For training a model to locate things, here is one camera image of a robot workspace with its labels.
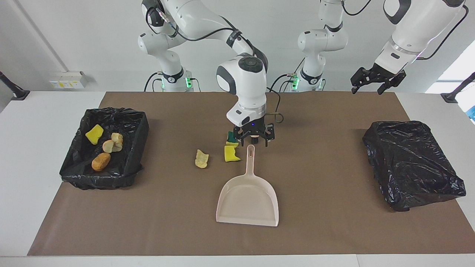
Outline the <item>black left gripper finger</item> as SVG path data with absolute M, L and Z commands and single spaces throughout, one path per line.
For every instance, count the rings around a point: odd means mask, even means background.
M 406 77 L 406 72 L 402 70 L 393 78 L 385 78 L 384 82 L 380 85 L 380 87 L 377 90 L 378 95 L 382 95 L 386 90 L 392 87 L 399 86 L 405 77 Z
M 358 90 L 362 86 L 369 85 L 370 83 L 373 83 L 371 76 L 371 73 L 373 72 L 373 69 L 366 69 L 363 67 L 360 67 L 355 74 L 350 78 L 352 89 L 351 92 L 353 94 L 357 93 Z

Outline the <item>notched yellow sponge piece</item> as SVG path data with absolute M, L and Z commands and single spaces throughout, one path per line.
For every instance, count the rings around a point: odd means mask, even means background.
M 236 156 L 236 146 L 225 145 L 224 146 L 224 161 L 225 162 L 239 162 L 241 159 Z

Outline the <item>yellowish beige foam chunk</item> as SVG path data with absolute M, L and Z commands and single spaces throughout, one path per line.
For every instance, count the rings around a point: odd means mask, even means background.
M 195 165 L 200 169 L 205 169 L 208 165 L 209 155 L 197 149 Z

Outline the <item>beige plastic dustpan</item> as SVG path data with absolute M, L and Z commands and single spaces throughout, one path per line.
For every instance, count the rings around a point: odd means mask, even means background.
M 277 227 L 278 196 L 273 186 L 255 174 L 256 147 L 247 146 L 244 174 L 229 179 L 221 189 L 215 220 L 218 223 Z

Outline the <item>brown bread roll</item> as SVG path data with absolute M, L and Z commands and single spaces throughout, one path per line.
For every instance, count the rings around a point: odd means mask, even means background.
M 109 153 L 106 153 L 106 152 L 100 153 L 91 162 L 91 167 L 94 171 L 102 171 L 105 169 L 105 167 L 110 162 L 110 160 L 111 160 L 111 155 Z

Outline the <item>black bag lined bin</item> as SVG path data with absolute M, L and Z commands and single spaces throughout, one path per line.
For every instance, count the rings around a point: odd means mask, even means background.
M 99 124 L 104 129 L 97 145 L 91 144 L 85 134 Z M 94 171 L 91 162 L 103 153 L 102 144 L 111 139 L 113 132 L 123 135 L 123 148 L 112 152 L 104 170 Z M 146 113 L 131 108 L 88 109 L 83 115 L 59 174 L 63 181 L 79 189 L 118 189 L 134 184 L 142 170 L 149 124 Z
M 465 183 L 421 121 L 376 121 L 362 138 L 385 202 L 396 212 L 465 197 Z

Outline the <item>brown table mat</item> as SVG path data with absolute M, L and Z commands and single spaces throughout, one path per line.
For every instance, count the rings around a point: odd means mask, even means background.
M 225 162 L 236 98 L 224 92 L 109 92 L 102 108 L 147 115 L 133 186 L 81 190 L 63 183 L 29 249 L 59 255 L 278 255 L 475 253 L 475 232 L 455 200 L 394 212 L 362 138 L 375 121 L 405 121 L 385 93 L 282 94 L 275 140 L 256 145 L 255 173 L 274 188 L 279 225 L 218 223 L 222 186 L 245 171 Z M 197 149 L 209 155 L 195 165 Z

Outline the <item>white wall socket box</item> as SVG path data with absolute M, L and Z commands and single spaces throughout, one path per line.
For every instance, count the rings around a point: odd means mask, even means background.
M 82 71 L 57 72 L 49 78 L 49 84 L 54 89 L 85 89 L 88 78 Z

